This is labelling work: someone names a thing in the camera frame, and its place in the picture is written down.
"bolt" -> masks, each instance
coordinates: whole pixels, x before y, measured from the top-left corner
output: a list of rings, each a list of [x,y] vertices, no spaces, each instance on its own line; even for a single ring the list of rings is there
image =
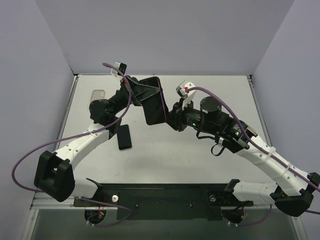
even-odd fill
[[[210,200],[210,202],[215,202],[217,200],[217,198],[215,195],[210,195],[209,200]]]

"wall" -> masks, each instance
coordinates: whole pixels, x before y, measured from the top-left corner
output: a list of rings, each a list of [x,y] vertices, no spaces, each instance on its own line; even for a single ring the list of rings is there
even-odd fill
[[[291,163],[320,173],[320,1],[295,0],[253,74],[272,144]],[[315,193],[312,210],[320,211]],[[309,239],[319,216],[302,215]]]
[[[56,139],[73,74],[34,0],[5,0],[0,8],[0,239],[20,239],[33,192],[11,179],[16,161]],[[33,185],[39,151],[17,178]]]
[[[252,74],[294,0],[36,0],[77,74]]]

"gray floor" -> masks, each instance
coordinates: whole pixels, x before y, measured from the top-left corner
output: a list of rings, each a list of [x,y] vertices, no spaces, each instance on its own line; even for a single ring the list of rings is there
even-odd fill
[[[248,209],[245,222],[263,218],[267,209]],[[103,223],[115,220],[108,211]],[[129,220],[111,227],[86,226],[84,210],[40,210],[32,240],[295,240],[289,216],[273,209],[265,222],[254,226],[227,226],[227,222],[195,220]]]

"white wall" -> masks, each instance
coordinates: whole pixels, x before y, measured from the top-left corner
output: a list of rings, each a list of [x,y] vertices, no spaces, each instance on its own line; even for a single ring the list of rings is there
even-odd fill
[[[319,13],[319,0],[295,0],[253,75],[272,144],[309,173],[320,173]],[[314,196],[311,209],[320,211]],[[309,239],[319,239],[319,215],[302,219]]]
[[[20,239],[34,195],[13,183],[12,167],[30,149],[57,138],[72,81],[35,1],[1,1],[0,239]],[[30,187],[39,153],[17,171]]]
[[[36,0],[75,73],[252,74],[294,0]]]

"cable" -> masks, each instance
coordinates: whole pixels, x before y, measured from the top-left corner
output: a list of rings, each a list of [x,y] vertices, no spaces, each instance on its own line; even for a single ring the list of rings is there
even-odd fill
[[[211,97],[213,97],[215,100],[217,100],[222,106],[224,106],[224,108],[232,115],[232,117],[234,118],[235,122],[238,124],[242,134],[245,136],[245,138],[249,141],[249,143],[251,143],[255,148],[259,149],[262,153],[268,155],[269,152],[264,150],[262,147],[258,146],[254,141],[251,140],[251,138],[248,136],[248,134],[246,133],[246,130],[244,129],[244,127],[242,126],[239,118],[237,117],[237,115],[232,111],[232,109],[224,102],[222,101],[218,96],[216,96],[214,93],[212,93],[211,91],[203,88],[203,87],[199,87],[199,86],[195,86],[195,87],[191,87],[189,89],[186,89],[185,91],[187,93],[189,93],[190,91],[193,90],[199,90],[202,91],[208,95],[210,95]],[[271,155],[271,157],[276,160],[279,164],[281,164],[284,168],[288,168],[288,166],[281,161],[278,157]],[[297,175],[299,178],[301,178],[303,181],[305,181],[306,183],[308,183],[310,186],[312,186],[315,190],[317,190],[320,193],[320,188],[318,186],[316,186],[315,184],[313,184],[311,181],[309,181],[307,178],[305,178],[304,176],[302,176],[300,173],[298,173],[297,171],[293,170],[291,167],[288,168],[288,170],[290,172],[292,172],[293,174]]]
[[[107,67],[107,68],[110,68],[110,69],[114,69],[115,71],[117,71],[117,73],[123,77],[123,80],[124,82],[126,83],[127,87],[128,87],[128,92],[129,92],[129,98],[128,98],[128,104],[126,105],[126,108],[124,110],[124,112],[119,116],[118,119],[116,119],[114,122],[108,124],[107,126],[104,126],[104,127],[101,127],[97,130],[94,130],[94,131],[91,131],[91,132],[85,132],[85,133],[81,133],[81,134],[78,134],[78,135],[74,135],[74,136],[69,136],[69,137],[65,137],[65,138],[61,138],[61,139],[58,139],[58,140],[54,140],[54,141],[50,141],[50,142],[47,142],[47,143],[44,143],[34,149],[32,149],[31,151],[27,152],[25,155],[23,155],[17,162],[16,164],[13,166],[12,168],[12,172],[11,172],[11,177],[12,177],[12,180],[14,181],[14,183],[16,185],[18,185],[20,188],[22,189],[25,189],[25,190],[28,190],[28,191],[33,191],[33,192],[37,192],[37,193],[41,193],[42,191],[40,189],[37,189],[37,188],[31,188],[31,187],[27,187],[27,186],[24,186],[22,185],[20,182],[18,182],[18,180],[16,179],[16,169],[17,167],[19,166],[19,164],[26,158],[28,157],[29,155],[31,155],[32,153],[34,153],[35,151],[39,150],[39,149],[42,149],[48,145],[51,145],[51,144],[56,144],[56,143],[60,143],[60,142],[63,142],[63,141],[67,141],[67,140],[70,140],[70,139],[75,139],[75,138],[80,138],[80,137],[83,137],[83,136],[86,136],[86,135],[90,135],[90,134],[95,134],[97,132],[100,132],[102,130],[107,130],[108,128],[110,128],[111,126],[113,126],[114,124],[116,124],[117,122],[119,122],[123,117],[124,115],[127,113],[127,111],[129,110],[129,107],[130,107],[130,104],[131,104],[131,100],[132,100],[132,89],[130,87],[130,84],[129,84],[129,81],[128,79],[126,78],[126,76],[119,70],[117,69],[116,67],[112,66],[111,64],[108,64],[108,63],[102,63],[103,66]]]
[[[105,228],[105,227],[111,227],[111,226],[114,226],[114,225],[117,225],[117,224],[120,224],[122,223],[123,221],[127,220],[128,218],[131,217],[131,215],[133,214],[133,211],[130,209],[130,208],[127,208],[125,206],[120,206],[120,205],[115,205],[115,204],[110,204],[110,203],[106,203],[106,202],[102,202],[102,201],[95,201],[95,200],[91,200],[91,199],[88,199],[88,198],[85,198],[85,197],[79,197],[80,200],[82,201],[86,201],[86,202],[89,202],[89,203],[93,203],[93,204],[99,204],[99,205],[104,205],[104,206],[107,206],[107,207],[114,207],[114,208],[118,208],[118,209],[124,209],[124,210],[127,210],[129,211],[129,214],[127,216],[125,216],[124,218],[118,220],[118,221],[115,221],[115,222],[112,222],[112,223],[108,223],[108,224],[92,224],[93,227],[98,227],[98,228]],[[87,223],[89,222],[89,220],[91,218],[93,218],[94,216],[97,216],[99,213],[97,214],[94,214],[90,217],[88,217],[87,219]]]
[[[319,211],[305,210],[305,213],[320,215]]]
[[[252,226],[252,225],[257,225],[260,224],[262,222],[264,222],[265,220],[267,220],[270,215],[271,215],[271,211],[272,211],[272,204],[270,204],[270,208],[269,211],[267,213],[267,215],[265,215],[265,217],[263,217],[262,219],[260,219],[259,221],[255,221],[255,222],[251,222],[251,223],[239,223],[239,224],[235,224],[233,222],[230,222],[225,216],[223,216],[223,218],[228,221],[231,225],[237,226],[237,227],[245,227],[245,226]]]

